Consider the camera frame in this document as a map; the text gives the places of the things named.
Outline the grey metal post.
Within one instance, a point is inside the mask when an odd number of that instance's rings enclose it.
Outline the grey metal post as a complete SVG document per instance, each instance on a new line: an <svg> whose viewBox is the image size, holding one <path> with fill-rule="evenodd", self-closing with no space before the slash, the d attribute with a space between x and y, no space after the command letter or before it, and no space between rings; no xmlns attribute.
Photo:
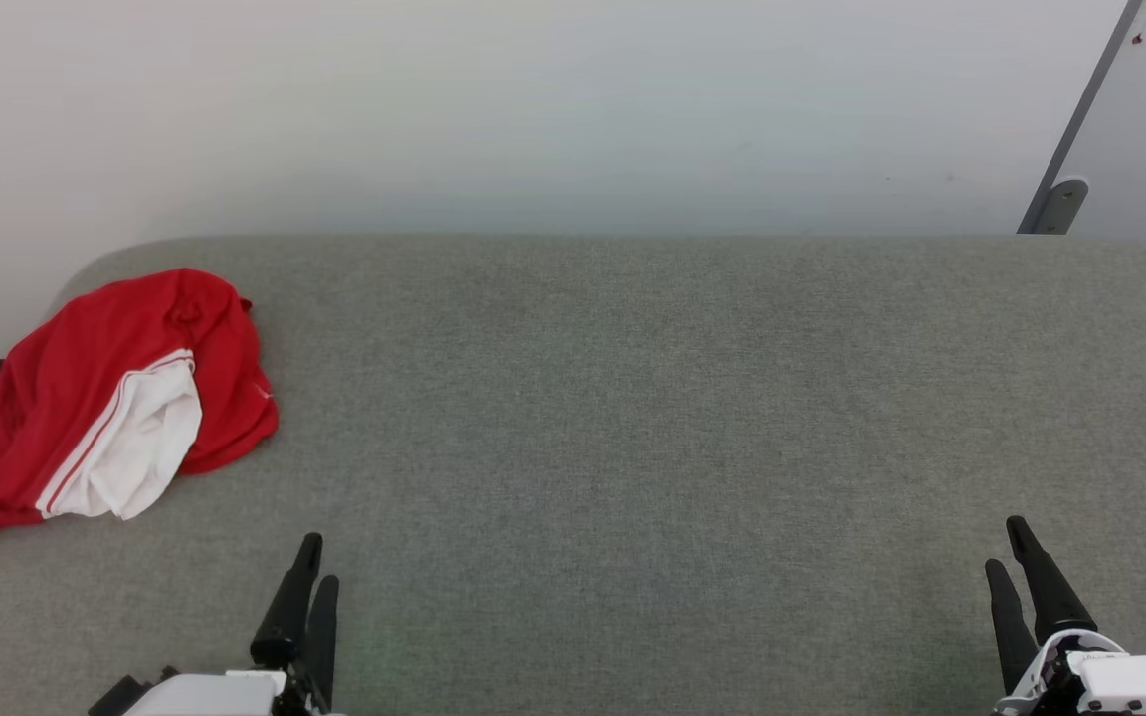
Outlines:
<svg viewBox="0 0 1146 716"><path fill-rule="evenodd" d="M1110 31L1110 36L1104 46L1100 58L1097 60L1094 72L1092 72L1090 78L1088 78L1085 89L1082 92L1082 95L1080 95L1076 108L1073 110L1073 115L1063 129L1063 135L1060 137L1060 141L1055 145L1055 150L1051 155L1045 175L1043 175L1039 181L1037 190L1034 191L1031 204L1029 204L1028 208L1025 210L1025 217L1017 229L1020 235L1033 234L1022 233L1022 230L1028 225L1027 221L1031 218L1033 212L1036 211L1037 202L1041 200L1047 189L1053 187L1055 183L1062 182L1063 180L1069 180L1069 178L1081 178L1078 175L1067 175L1067 173L1063 172L1065 163L1067 163L1073 145L1076 144L1080 131L1085 125L1088 115L1094 107L1094 100L1105 82L1105 78L1108 77L1110 65L1113 65L1114 60L1117 58L1120 47L1122 47L1123 44L1127 44L1128 37L1131 36L1131 27L1133 26L1138 14L1140 14L1143 1L1145 0L1127 0L1127 3L1123 5L1117 23L1115 23L1113 31Z"/></svg>

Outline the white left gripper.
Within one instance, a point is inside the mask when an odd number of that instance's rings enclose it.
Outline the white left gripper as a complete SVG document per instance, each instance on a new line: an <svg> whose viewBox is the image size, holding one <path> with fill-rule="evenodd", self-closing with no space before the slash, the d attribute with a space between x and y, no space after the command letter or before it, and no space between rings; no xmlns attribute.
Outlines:
<svg viewBox="0 0 1146 716"><path fill-rule="evenodd" d="M147 689L124 716L346 716L333 713L337 603L340 582L324 576L314 591L323 553L321 534L301 540L265 612L250 656L265 669L286 669L301 658L312 697L292 689L280 670L183 672Z"/></svg>

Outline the red and white basketball jersey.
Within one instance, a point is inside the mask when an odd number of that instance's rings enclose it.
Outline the red and white basketball jersey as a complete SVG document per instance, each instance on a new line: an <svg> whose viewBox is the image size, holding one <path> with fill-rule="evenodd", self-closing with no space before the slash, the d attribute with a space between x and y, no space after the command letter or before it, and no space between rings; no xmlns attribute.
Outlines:
<svg viewBox="0 0 1146 716"><path fill-rule="evenodd" d="M64 304L0 370L0 530L141 516L278 428L251 304L194 268Z"/></svg>

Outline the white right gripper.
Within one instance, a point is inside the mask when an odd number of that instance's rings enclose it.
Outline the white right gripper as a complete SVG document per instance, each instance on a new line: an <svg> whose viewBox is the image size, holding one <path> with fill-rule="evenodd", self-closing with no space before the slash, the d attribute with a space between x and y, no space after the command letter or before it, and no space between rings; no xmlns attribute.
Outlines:
<svg viewBox="0 0 1146 716"><path fill-rule="evenodd" d="M992 634L1006 697L992 716L1146 716L1146 655L1096 634L1099 625L1023 516L1007 538L1033 598L1034 637L1022 599L999 559L987 559Z"/></svg>

